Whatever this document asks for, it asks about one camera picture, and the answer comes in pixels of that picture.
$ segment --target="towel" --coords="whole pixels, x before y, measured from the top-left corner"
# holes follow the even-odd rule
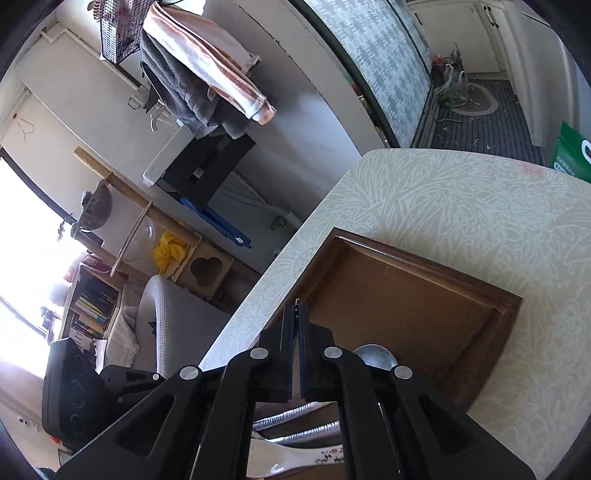
[[[265,125],[277,112],[246,76],[258,58],[211,20],[155,2],[144,30],[246,118]]]
[[[223,98],[209,100],[209,86],[144,30],[140,49],[142,68],[152,86],[168,110],[196,138],[203,138],[219,127],[233,139],[246,133],[251,121]]]

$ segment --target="heart-shaped cutout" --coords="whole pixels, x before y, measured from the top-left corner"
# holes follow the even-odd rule
[[[219,258],[196,258],[191,263],[191,273],[200,287],[211,287],[222,272],[223,264]]]

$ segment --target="cabinet door handle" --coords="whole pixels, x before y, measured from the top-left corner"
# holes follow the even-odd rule
[[[492,18],[492,21],[493,21],[493,23],[495,24],[495,27],[496,27],[496,28],[499,28],[499,24],[498,24],[498,23],[496,22],[496,20],[495,20],[495,16],[494,16],[494,14],[492,13],[492,8],[491,8],[491,7],[489,7],[489,8],[488,8],[488,12],[491,14],[491,18]]]
[[[496,23],[495,17],[493,17],[493,15],[492,15],[492,8],[487,7],[486,5],[482,8],[484,8],[484,12],[486,13],[486,16],[488,17],[488,21],[491,23],[491,25],[493,27],[499,28],[499,25]]]
[[[486,16],[488,17],[489,23],[494,27],[495,22],[492,19],[492,14],[488,11],[488,7],[484,5],[482,8],[484,9],[484,13],[486,13]]]

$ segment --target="plastic bag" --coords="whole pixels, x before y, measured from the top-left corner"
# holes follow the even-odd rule
[[[454,75],[452,65],[446,67],[447,81],[435,90],[437,101],[448,108],[458,108],[464,106],[470,100],[470,90],[466,73],[460,72],[458,77]]]
[[[461,59],[462,59],[462,54],[460,52],[460,48],[457,46],[457,43],[454,43],[451,59],[452,59],[452,64],[458,64],[459,61],[461,61]]]
[[[591,142],[566,122],[556,141],[552,168],[591,183]]]

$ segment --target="metal screw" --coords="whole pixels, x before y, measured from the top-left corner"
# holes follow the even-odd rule
[[[338,358],[343,355],[343,351],[337,346],[329,346],[324,349],[324,356],[328,358]]]
[[[398,365],[394,369],[394,375],[396,375],[398,378],[400,378],[402,380],[408,380],[409,378],[412,377],[413,371],[410,370],[409,367],[405,367],[404,365]]]
[[[199,375],[199,369],[193,365],[187,365],[178,374],[183,380],[193,380]]]
[[[251,350],[251,358],[254,358],[254,360],[263,360],[267,358],[267,355],[269,355],[269,350],[260,346]]]

